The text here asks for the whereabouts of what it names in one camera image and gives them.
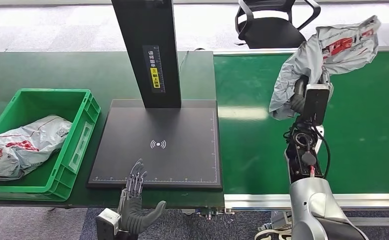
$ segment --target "green table surface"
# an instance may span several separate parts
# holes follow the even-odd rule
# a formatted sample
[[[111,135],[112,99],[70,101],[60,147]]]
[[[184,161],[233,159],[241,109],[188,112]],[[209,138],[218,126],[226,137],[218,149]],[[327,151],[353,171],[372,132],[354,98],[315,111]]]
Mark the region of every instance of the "green table surface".
[[[185,52],[179,52],[183,59]],[[290,54],[225,55],[190,52],[181,65],[184,99],[218,101],[223,191],[151,190],[144,207],[166,200],[169,208],[223,207],[223,194],[287,194],[289,180],[282,137],[292,119],[268,115],[273,86]],[[211,75],[215,74],[215,85]],[[389,52],[364,68],[334,75],[333,97],[324,121],[331,150],[328,181],[335,194],[389,193]],[[139,99],[125,52],[0,53],[0,114],[20,88],[91,89],[102,107],[76,179],[65,202],[0,201],[0,205],[116,207],[117,189],[88,189],[112,99]],[[319,153],[326,166],[324,146]]]

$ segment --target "green plastic crate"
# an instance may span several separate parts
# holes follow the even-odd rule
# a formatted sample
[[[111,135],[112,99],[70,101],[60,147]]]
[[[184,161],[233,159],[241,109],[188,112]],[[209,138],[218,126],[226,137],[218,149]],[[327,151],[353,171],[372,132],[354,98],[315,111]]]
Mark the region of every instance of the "green plastic crate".
[[[0,181],[0,200],[66,201],[101,108],[88,89],[18,90],[0,115],[0,134],[48,115],[58,115],[72,127],[62,149],[19,180]]]

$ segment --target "black wire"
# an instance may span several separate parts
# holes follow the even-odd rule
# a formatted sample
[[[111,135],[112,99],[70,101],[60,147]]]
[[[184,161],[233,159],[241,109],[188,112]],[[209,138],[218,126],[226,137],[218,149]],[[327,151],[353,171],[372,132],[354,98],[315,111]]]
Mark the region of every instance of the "black wire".
[[[318,137],[324,142],[325,148],[327,149],[327,166],[325,167],[325,173],[324,173],[324,179],[327,178],[327,175],[329,174],[329,169],[330,169],[330,160],[331,160],[331,155],[330,155],[330,147],[329,144],[327,143],[326,139],[324,138],[323,135],[317,130],[317,127],[315,124],[312,124],[312,128],[318,135]]]

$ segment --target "crate handle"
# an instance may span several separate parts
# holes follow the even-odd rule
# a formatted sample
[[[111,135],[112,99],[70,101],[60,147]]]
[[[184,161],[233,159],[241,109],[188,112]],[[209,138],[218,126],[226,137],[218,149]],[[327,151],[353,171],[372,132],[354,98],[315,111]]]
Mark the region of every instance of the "crate handle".
[[[92,128],[93,124],[85,122],[84,128],[76,146],[76,150],[68,165],[74,171],[74,173],[77,172],[77,168],[80,165],[81,159],[83,158],[84,150],[87,148],[87,144],[89,143],[89,133],[92,131]]]

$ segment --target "black office chair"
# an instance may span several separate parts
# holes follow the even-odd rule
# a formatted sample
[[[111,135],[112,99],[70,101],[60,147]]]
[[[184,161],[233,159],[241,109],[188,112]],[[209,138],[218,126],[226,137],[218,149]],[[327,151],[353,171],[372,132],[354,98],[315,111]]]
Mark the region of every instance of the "black office chair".
[[[314,0],[304,0],[313,13],[298,28],[292,24],[292,6],[295,0],[238,0],[240,5],[235,16],[238,39],[244,40],[250,49],[298,48],[305,41],[299,30],[312,22],[321,12]],[[279,17],[254,18],[255,11],[279,11],[287,13],[288,20]],[[246,14],[246,21],[239,17]]]

